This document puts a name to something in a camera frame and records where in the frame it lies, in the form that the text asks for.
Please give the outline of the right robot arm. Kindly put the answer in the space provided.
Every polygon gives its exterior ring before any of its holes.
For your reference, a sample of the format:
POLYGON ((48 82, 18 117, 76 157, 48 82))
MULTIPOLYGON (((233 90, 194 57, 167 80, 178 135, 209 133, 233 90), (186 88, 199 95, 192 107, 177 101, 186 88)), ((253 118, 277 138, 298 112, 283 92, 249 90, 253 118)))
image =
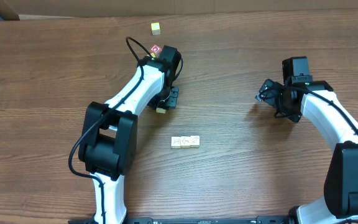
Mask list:
POLYGON ((323 196, 293 207, 280 223, 358 223, 358 122, 326 81, 315 81, 305 56, 282 62, 283 83, 264 81, 255 98, 276 109, 275 118, 307 118, 333 153, 323 196))

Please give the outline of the wooden block star drawing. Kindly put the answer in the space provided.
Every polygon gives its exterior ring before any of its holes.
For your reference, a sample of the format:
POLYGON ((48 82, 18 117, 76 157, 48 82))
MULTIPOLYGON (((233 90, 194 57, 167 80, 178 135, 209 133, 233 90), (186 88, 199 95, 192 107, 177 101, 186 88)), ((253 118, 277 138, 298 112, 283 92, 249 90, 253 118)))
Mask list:
POLYGON ((165 113, 166 113, 166 110, 163 109, 163 108, 156 108, 156 112, 157 112, 157 113, 165 114, 165 113))

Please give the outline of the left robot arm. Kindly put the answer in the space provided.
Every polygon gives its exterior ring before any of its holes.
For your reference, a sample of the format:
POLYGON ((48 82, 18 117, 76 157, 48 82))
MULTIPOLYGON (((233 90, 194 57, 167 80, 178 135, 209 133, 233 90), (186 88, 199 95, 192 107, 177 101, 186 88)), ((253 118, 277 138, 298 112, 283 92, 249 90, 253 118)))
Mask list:
POLYGON ((158 57, 139 60, 135 75, 116 96, 87 107, 78 151, 95 189, 96 211, 87 223, 126 222, 124 176, 135 157, 138 118, 148 106, 176 107, 178 88, 172 84, 182 65, 181 53, 166 45, 158 57))

